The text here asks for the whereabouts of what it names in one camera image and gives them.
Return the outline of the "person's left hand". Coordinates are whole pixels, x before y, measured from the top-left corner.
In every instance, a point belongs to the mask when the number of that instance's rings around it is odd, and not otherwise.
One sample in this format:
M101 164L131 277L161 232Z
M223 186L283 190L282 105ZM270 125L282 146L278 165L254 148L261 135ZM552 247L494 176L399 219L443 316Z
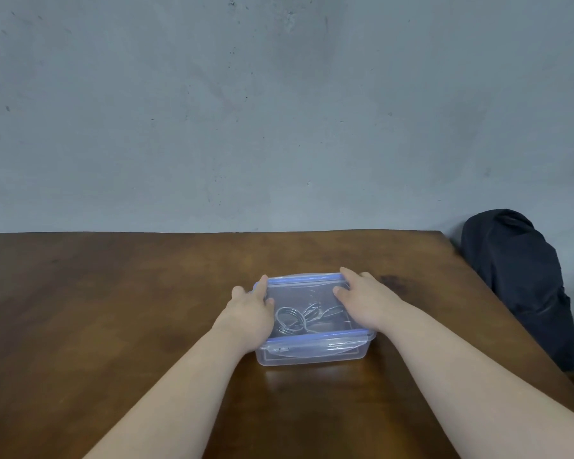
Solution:
M212 333L240 356L258 349L274 328L275 311L265 314L263 310L268 282L263 275L250 291L233 287L229 302L212 326Z

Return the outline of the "person's right hand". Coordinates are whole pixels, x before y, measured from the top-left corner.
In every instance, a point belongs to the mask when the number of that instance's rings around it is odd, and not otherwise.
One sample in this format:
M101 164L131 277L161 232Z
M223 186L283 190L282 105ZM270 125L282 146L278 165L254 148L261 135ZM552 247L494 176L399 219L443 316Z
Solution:
M391 325L414 309L368 272L356 273L341 267L340 273L348 284L347 289L352 291L352 305L345 309L367 329L387 333Z

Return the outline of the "clear lid with blue clasps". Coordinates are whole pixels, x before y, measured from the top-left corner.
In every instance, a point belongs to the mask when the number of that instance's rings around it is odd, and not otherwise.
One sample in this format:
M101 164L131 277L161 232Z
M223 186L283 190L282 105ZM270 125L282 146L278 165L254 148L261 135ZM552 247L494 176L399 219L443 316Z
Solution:
M266 297L275 300L275 311L281 307L292 307L303 311L312 303L320 302L324 308L342 305L335 297L333 288L348 284L340 273L301 274L269 278ZM350 331L365 329L356 323L346 311L344 315L333 317L329 322L307 327L309 333ZM285 337L274 333L269 338Z

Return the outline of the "clear plastic storage container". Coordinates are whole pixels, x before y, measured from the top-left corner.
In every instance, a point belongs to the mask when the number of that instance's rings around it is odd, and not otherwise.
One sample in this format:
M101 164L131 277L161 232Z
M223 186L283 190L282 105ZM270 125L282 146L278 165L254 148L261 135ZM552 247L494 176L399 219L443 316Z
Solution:
M365 357L375 337L366 329L276 337L254 353L264 367L350 361Z

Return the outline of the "person's right forearm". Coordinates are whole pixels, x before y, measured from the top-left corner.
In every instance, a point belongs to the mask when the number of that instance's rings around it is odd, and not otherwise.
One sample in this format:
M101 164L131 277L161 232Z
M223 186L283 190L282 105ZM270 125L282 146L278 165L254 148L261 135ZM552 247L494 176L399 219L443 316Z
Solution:
M461 459L574 459L574 412L412 306L379 324Z

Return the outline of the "person's left forearm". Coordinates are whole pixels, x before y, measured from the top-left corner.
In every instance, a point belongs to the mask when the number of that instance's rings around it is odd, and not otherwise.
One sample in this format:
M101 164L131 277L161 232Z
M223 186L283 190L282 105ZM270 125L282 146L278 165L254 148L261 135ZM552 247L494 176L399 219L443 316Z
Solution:
M201 459L237 364L260 344L250 331L213 327L84 459Z

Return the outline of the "black fabric bag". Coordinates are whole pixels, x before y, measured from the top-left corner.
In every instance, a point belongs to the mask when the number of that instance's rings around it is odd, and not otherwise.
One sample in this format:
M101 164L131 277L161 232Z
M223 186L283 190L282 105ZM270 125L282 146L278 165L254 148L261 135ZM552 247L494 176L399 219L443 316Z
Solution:
M461 254L562 371L574 370L574 317L558 254L523 214L494 209L467 219Z

